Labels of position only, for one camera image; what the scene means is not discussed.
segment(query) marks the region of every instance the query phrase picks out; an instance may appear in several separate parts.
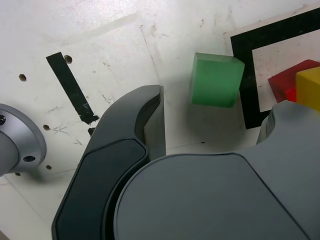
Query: scratch mark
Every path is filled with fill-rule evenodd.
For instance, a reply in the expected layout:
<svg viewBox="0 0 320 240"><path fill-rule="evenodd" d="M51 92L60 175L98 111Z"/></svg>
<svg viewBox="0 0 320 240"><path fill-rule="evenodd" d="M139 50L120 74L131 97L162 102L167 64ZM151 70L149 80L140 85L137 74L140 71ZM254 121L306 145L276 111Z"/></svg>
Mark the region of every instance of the scratch mark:
<svg viewBox="0 0 320 240"><path fill-rule="evenodd" d="M109 97L109 98L106 98L105 95L102 94L102 97L104 98L104 100L109 104L113 104L115 102L114 100L114 97Z"/></svg>
<svg viewBox="0 0 320 240"><path fill-rule="evenodd" d="M156 23L154 23L154 25L151 26L151 35L153 37L155 37L155 32L157 31L157 27L156 27Z"/></svg>
<svg viewBox="0 0 320 240"><path fill-rule="evenodd" d="M74 144L77 144L77 145L81 145L82 146L82 143L78 140L78 139L75 139L77 142L74 142Z"/></svg>
<svg viewBox="0 0 320 240"><path fill-rule="evenodd" d="M67 134L68 136L70 136L70 134L67 133L66 131L62 131L63 129L66 129L66 128L67 128L67 126L62 127L62 125L63 125L63 124L61 124L61 126L57 126L57 127L55 127L54 129L52 129L53 131L55 131L54 134L56 134L56 133L63 133L63 134Z"/></svg>
<svg viewBox="0 0 320 240"><path fill-rule="evenodd" d="M92 29L90 31L85 31L80 34L74 34L69 37L67 37L63 42L62 45L71 45L75 43L79 43L82 41L87 41L89 39L92 39L94 37L100 36L102 34L105 34L107 32L110 32L114 29L121 28L131 22L134 22L139 17L139 12L134 12L132 14L129 14L127 16L121 17L117 20L108 22L104 25L98 26L95 29Z"/></svg>
<svg viewBox="0 0 320 240"><path fill-rule="evenodd" d="M141 30L141 33L142 33L143 40L144 40L144 42L145 42L146 48L148 49L150 58L151 58L151 60L152 60L152 64L153 64L153 67L154 67L154 70L155 70L156 77L158 78L159 83L161 83L160 75L159 75L159 73L158 73L158 70L157 70L157 67L156 67L156 64L155 64L154 57L153 57L152 54L151 54L151 51L150 51L150 49L149 49L149 46L148 46L148 43L147 43L147 40L146 40L146 37L145 37L145 34L144 34L144 31L143 31L142 27L140 27L140 30Z"/></svg>
<svg viewBox="0 0 320 240"><path fill-rule="evenodd" d="M300 12L301 10L305 9L306 7L308 7L308 4L303 4L302 7L298 8L296 11L294 11L292 13L292 15L297 14L298 12Z"/></svg>
<svg viewBox="0 0 320 240"><path fill-rule="evenodd" d="M233 29L237 28L236 21L234 19L234 16L232 15L232 6L231 5L229 5L229 7L228 7L228 17L226 19L230 22L231 27Z"/></svg>
<svg viewBox="0 0 320 240"><path fill-rule="evenodd" d="M56 107L50 109L49 111L45 112L45 114L48 114L48 113L51 113L53 111L60 110L60 109L63 109L63 107L56 106Z"/></svg>

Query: screw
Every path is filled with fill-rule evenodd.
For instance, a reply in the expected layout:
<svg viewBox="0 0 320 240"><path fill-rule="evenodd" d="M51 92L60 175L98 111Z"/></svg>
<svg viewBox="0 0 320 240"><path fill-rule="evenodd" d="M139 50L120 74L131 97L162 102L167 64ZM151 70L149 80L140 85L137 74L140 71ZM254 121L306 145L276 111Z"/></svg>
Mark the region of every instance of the screw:
<svg viewBox="0 0 320 240"><path fill-rule="evenodd" d="M6 122L6 117L3 115L0 115L0 126L2 126L3 124L5 124Z"/></svg>

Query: screw hole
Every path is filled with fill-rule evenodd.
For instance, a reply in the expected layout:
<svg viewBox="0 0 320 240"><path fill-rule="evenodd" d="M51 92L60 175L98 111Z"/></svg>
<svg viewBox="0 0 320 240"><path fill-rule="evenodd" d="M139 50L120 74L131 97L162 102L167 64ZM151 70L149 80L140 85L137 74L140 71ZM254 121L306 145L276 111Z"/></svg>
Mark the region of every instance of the screw hole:
<svg viewBox="0 0 320 240"><path fill-rule="evenodd" d="M5 124L6 122L6 117L3 115L0 115L0 126L2 126L3 124Z"/></svg>
<svg viewBox="0 0 320 240"><path fill-rule="evenodd" d="M36 158L34 156L26 156L23 158L23 161L30 163L32 161L36 160Z"/></svg>
<svg viewBox="0 0 320 240"><path fill-rule="evenodd" d="M72 63L72 57L70 57L69 55L64 55L64 60L67 64Z"/></svg>
<svg viewBox="0 0 320 240"><path fill-rule="evenodd" d="M48 125L43 125L43 129L44 129L44 130L46 130L46 131L51 130L51 129L50 129L50 127L49 127Z"/></svg>
<svg viewBox="0 0 320 240"><path fill-rule="evenodd" d="M26 75L24 75L24 74L20 74L20 75L19 75L19 79L20 79L22 82L27 81L27 77L26 77Z"/></svg>

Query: green cube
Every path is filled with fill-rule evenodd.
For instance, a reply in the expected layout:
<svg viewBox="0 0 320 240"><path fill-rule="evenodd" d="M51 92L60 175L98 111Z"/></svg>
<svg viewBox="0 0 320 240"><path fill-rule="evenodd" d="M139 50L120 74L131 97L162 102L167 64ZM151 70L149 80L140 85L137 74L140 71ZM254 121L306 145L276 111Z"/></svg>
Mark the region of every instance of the green cube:
<svg viewBox="0 0 320 240"><path fill-rule="evenodd" d="M245 64L233 56L196 53L191 103L231 108L237 100Z"/></svg>

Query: black tape strip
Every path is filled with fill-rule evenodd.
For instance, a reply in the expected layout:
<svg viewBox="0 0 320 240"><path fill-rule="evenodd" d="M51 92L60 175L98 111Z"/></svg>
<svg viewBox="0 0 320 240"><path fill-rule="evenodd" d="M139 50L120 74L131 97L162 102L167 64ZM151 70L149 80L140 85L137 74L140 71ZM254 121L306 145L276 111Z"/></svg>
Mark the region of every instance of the black tape strip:
<svg viewBox="0 0 320 240"><path fill-rule="evenodd" d="M99 117L94 115L94 112L91 110L86 97L82 93L62 53L58 52L51 56L47 56L46 60L58 78L81 121L85 122L86 124L90 124L98 120Z"/></svg>
<svg viewBox="0 0 320 240"><path fill-rule="evenodd" d="M270 111L260 112L252 50L320 29L320 8L231 37L233 55L245 64L240 85L246 129L261 126Z"/></svg>
<svg viewBox="0 0 320 240"><path fill-rule="evenodd" d="M96 129L95 127L90 127L88 129L88 133L90 134L90 137L92 136L92 134L94 134L95 129Z"/></svg>

